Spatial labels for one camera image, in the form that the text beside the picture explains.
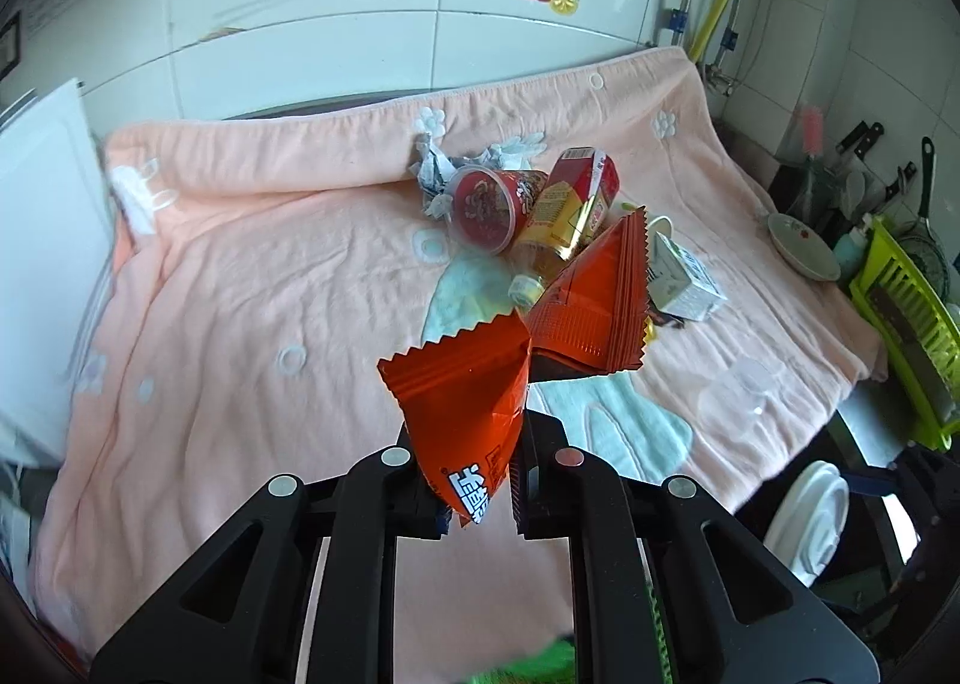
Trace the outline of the black frying pan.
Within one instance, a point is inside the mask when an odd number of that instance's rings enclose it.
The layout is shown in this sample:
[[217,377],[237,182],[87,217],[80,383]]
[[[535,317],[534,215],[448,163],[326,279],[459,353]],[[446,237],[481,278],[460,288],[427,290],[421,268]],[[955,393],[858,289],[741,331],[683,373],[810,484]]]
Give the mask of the black frying pan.
[[901,250],[923,274],[941,301],[950,294],[950,273],[942,245],[934,235],[931,224],[931,202],[935,177],[934,141],[930,136],[921,140],[921,198],[916,219],[907,229],[898,229],[895,240]]

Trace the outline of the clear plastic cup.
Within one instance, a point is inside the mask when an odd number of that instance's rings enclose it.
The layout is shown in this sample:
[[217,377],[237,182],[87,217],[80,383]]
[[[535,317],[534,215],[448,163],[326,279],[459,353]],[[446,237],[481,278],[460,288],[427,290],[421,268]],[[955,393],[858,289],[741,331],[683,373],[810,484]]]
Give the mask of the clear plastic cup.
[[698,397],[702,418],[758,418],[775,393],[778,372],[758,359],[740,356],[711,380]]

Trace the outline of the white plates stack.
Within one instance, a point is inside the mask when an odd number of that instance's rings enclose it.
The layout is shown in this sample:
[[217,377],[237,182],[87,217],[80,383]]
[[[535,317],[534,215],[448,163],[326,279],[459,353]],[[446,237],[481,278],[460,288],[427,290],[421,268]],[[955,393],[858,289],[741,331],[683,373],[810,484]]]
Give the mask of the white plates stack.
[[771,520],[763,546],[804,586],[814,585],[838,549],[850,511],[850,486],[834,464],[800,473]]

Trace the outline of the yellow tea drink bottle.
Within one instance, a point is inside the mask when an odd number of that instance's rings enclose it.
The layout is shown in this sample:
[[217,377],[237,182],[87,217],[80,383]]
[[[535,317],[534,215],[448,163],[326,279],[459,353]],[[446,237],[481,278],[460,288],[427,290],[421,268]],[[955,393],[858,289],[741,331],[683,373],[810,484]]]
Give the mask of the yellow tea drink bottle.
[[596,239],[619,190],[619,171],[607,152],[579,146],[558,157],[509,251],[514,274],[508,296],[516,307],[534,307]]

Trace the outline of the red plastic snack cup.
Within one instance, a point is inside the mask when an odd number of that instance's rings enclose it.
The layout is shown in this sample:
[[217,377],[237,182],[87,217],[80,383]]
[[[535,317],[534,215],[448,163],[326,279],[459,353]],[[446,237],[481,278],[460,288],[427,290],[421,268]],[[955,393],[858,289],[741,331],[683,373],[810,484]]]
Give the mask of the red plastic snack cup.
[[526,225],[547,180],[541,170],[462,167],[446,188],[452,238],[473,252],[506,252]]

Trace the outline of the green plastic dish rack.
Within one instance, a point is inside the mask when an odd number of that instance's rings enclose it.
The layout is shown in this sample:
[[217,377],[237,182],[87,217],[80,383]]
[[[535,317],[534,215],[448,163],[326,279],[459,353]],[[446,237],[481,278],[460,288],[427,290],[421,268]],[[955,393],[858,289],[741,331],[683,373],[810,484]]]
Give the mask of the green plastic dish rack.
[[869,229],[850,291],[857,312],[882,336],[916,409],[911,436],[947,452],[958,434],[958,325],[880,219]]

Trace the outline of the pink towel with blue appliqué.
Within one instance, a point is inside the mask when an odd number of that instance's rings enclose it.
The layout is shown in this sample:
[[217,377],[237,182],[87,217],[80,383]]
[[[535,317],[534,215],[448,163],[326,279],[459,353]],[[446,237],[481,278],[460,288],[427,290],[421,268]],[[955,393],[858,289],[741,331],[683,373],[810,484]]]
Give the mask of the pink towel with blue appliqué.
[[[272,476],[342,475],[397,437],[381,359],[508,308],[506,265],[421,211],[410,166],[432,115],[452,156],[539,131],[540,167],[607,152],[622,198],[669,216],[726,294],[636,372],[532,391],[622,475],[685,473],[740,507],[884,372],[850,299],[776,252],[770,198],[679,49],[314,117],[122,128],[106,166],[149,216],[122,230],[31,564],[37,611],[83,658]],[[740,356],[778,372],[775,393],[758,418],[702,418]]]

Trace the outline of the white paper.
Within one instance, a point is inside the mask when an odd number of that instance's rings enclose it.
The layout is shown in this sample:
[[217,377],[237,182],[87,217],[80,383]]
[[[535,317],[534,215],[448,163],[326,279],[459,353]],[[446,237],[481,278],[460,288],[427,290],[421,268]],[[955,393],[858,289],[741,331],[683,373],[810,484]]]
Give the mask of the white paper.
[[452,209],[452,179],[467,167],[517,172],[532,169],[532,159],[547,149],[545,133],[511,136],[493,143],[475,156],[448,157],[436,140],[422,131],[415,135],[418,159],[410,166],[423,195],[423,213],[431,219],[446,219]]

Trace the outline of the white cutting board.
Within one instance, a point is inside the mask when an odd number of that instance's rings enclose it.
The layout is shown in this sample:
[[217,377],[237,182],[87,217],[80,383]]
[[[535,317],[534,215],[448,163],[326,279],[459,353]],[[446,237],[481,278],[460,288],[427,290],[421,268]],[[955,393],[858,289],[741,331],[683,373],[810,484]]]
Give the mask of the white cutting board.
[[53,468],[110,288],[114,216],[70,79],[2,125],[2,458]]

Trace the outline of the orange snack wrapper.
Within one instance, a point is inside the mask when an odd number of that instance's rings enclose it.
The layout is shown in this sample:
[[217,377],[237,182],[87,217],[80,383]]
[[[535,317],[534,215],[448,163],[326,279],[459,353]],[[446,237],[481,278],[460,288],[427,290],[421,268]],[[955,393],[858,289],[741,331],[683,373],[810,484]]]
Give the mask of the orange snack wrapper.
[[574,258],[526,315],[511,312],[377,363],[433,492],[480,523],[508,474],[527,386],[640,369],[647,219],[638,208]]

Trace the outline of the small ceramic plate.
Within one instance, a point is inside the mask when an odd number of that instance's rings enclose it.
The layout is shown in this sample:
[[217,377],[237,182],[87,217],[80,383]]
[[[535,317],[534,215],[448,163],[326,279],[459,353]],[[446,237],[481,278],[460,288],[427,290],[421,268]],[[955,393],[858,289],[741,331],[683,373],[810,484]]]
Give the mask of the small ceramic plate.
[[816,283],[839,280],[841,269],[833,250],[810,227],[789,214],[771,213],[766,229],[779,255],[804,278]]

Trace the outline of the white milk carton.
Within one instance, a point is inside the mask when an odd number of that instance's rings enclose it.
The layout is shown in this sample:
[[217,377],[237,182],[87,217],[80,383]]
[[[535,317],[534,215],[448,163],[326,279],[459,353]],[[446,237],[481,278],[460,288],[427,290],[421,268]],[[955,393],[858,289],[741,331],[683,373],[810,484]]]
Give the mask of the white milk carton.
[[690,322],[706,322],[727,304],[726,294],[708,268],[662,232],[654,234],[647,294],[659,312]]

